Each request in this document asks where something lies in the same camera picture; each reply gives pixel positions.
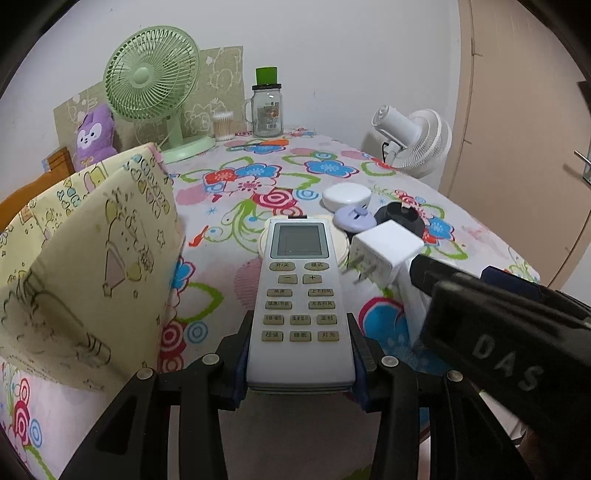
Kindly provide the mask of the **white remote control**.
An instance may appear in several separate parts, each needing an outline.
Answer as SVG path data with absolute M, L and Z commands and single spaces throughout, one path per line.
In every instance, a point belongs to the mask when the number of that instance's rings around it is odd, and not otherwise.
M 270 220 L 256 294 L 246 381 L 273 394 L 346 391 L 352 341 L 325 219 Z

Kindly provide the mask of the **small white cube charger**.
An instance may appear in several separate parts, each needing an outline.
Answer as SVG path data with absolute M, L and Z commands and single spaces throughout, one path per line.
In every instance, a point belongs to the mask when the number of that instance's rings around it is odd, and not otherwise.
M 360 273 L 380 289 L 389 287 L 408 259 L 416 257 L 424 241 L 393 220 L 353 236 L 346 268 Z

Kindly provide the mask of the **round hedgehog compact mirror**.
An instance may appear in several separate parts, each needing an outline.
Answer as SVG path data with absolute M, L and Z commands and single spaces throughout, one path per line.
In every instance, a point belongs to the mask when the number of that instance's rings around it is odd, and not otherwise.
M 264 252 L 266 251 L 266 239 L 267 236 L 269 236 L 269 232 L 270 224 L 266 223 L 263 227 L 263 232 L 259 235 L 259 240 L 257 240 L 257 251 L 259 252 L 260 258 L 263 258 Z M 342 267 L 345 265 L 346 259 L 349 256 L 349 237 L 345 232 L 342 232 L 334 226 L 331 227 L 331 234 L 335 246 L 337 262 L 339 267 Z

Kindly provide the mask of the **white oval earbuds case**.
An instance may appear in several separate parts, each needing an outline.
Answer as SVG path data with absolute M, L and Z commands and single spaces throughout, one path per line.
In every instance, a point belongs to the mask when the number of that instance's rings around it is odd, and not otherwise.
M 322 206 L 335 213 L 346 206 L 368 206 L 372 191 L 353 182 L 341 182 L 322 191 Z

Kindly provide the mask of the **white 45W charger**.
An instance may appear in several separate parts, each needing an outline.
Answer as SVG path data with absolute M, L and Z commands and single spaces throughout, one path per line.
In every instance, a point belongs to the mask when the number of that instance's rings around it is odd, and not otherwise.
M 396 284 L 404 305 L 409 341 L 411 345 L 415 345 L 420 340 L 431 298 L 413 285 L 410 274 L 411 264 L 412 261 L 407 260 L 401 266 L 396 277 Z

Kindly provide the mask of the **white standing fan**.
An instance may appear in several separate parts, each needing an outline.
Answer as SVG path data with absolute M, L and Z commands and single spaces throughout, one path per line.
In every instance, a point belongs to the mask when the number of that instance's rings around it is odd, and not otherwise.
M 420 179 L 433 173 L 451 149 L 452 129 L 435 110 L 417 110 L 408 116 L 389 105 L 381 106 L 372 126 L 386 141 L 384 162 L 411 177 Z

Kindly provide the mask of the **floral tablecloth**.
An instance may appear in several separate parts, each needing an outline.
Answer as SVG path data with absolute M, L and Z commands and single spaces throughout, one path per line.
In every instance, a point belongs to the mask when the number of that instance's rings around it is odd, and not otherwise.
M 421 181 L 342 142 L 294 130 L 242 136 L 169 165 L 151 144 L 85 167 L 30 199 L 1 235 L 1 426 L 37 479 L 54 479 L 141 366 L 181 370 L 267 301 L 342 299 L 360 325 L 400 346 L 392 282 L 358 279 L 355 249 L 328 210 L 334 188 L 363 188 L 370 213 L 416 210 L 399 253 L 479 274 L 539 273 L 494 232 Z

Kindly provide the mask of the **yellow fabric storage box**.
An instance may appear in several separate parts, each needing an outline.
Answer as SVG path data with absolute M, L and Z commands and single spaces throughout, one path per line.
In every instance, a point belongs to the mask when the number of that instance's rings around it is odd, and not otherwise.
M 160 152 L 144 144 L 57 183 L 1 235 L 1 356 L 113 393 L 155 365 L 184 240 Z

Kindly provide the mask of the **beige door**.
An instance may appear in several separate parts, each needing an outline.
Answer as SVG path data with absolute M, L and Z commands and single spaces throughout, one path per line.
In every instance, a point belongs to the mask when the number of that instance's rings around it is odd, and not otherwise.
M 461 1 L 455 150 L 441 191 L 561 288 L 590 242 L 583 73 L 519 1 Z

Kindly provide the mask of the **orange scissors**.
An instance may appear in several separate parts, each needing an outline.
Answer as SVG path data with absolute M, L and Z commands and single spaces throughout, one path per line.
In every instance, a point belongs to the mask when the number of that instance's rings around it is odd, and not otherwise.
M 255 151 L 283 151 L 288 146 L 288 140 L 278 139 L 253 139 L 242 145 L 242 149 L 249 152 Z

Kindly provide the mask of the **glass jar green lid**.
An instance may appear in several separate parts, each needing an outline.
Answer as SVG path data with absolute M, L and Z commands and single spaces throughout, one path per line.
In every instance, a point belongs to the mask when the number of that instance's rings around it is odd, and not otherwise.
M 243 117 L 256 137 L 283 134 L 283 95 L 276 66 L 256 68 L 256 83 L 252 86 L 252 97 L 243 104 Z

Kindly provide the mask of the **purple plush bunny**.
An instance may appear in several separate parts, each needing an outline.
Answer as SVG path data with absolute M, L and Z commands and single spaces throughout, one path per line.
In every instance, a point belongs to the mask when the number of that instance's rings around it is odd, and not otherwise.
M 77 129 L 74 169 L 81 171 L 116 155 L 114 133 L 115 122 L 109 106 L 98 104 L 85 115 Z

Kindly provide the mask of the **wooden bed headboard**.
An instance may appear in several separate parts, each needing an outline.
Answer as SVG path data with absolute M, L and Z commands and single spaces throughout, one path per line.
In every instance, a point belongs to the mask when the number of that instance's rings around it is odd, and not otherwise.
M 48 157 L 48 165 L 48 172 L 43 173 L 35 181 L 19 188 L 1 202 L 1 230 L 8 226 L 10 221 L 30 200 L 74 173 L 71 157 L 66 147 L 52 153 Z

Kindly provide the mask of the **patterned green board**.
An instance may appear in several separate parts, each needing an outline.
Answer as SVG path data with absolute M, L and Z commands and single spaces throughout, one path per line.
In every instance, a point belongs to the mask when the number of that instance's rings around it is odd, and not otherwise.
M 212 115 L 231 111 L 235 114 L 235 128 L 245 128 L 243 102 L 242 46 L 218 47 L 199 52 L 200 71 L 197 83 L 184 102 L 180 126 L 185 138 L 211 134 Z M 59 145 L 70 154 L 76 153 L 77 129 L 86 114 L 106 102 L 102 82 L 98 82 L 53 110 Z M 167 134 L 166 122 L 128 122 L 119 116 L 115 120 L 115 148 L 124 151 L 146 142 L 162 142 Z

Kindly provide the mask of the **green desk fan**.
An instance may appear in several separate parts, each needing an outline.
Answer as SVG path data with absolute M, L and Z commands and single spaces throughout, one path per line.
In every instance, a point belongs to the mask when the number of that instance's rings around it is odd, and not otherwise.
M 113 52 L 103 73 L 113 113 L 134 123 L 164 121 L 162 159 L 171 164 L 214 147 L 211 135 L 185 137 L 183 106 L 197 84 L 199 49 L 185 31 L 152 26 L 129 36 Z

